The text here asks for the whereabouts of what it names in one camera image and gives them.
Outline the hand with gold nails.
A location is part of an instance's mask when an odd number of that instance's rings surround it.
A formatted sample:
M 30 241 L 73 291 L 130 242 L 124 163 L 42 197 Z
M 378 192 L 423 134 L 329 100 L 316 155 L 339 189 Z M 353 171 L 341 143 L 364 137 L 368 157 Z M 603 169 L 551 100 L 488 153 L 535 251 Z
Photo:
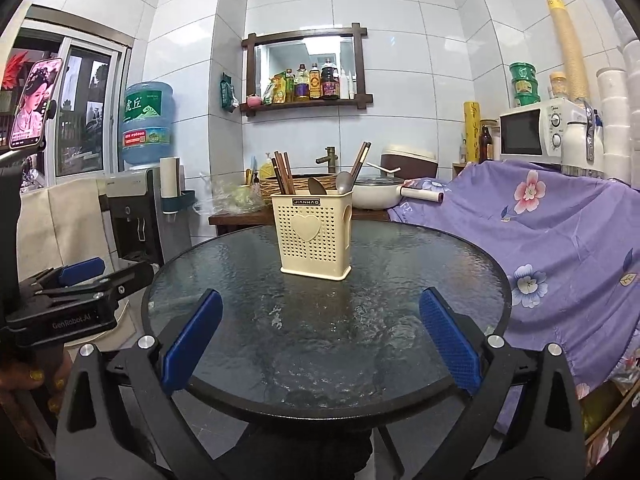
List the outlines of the hand with gold nails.
M 46 377 L 40 368 L 25 363 L 2 363 L 1 364 L 1 406 L 6 411 L 9 408 L 17 408 L 15 391 L 35 390 L 50 380 L 53 385 L 53 392 L 48 400 L 48 409 L 57 415 L 62 408 L 64 390 L 73 361 L 67 350 L 62 350 L 62 362 L 58 370 L 49 378 Z

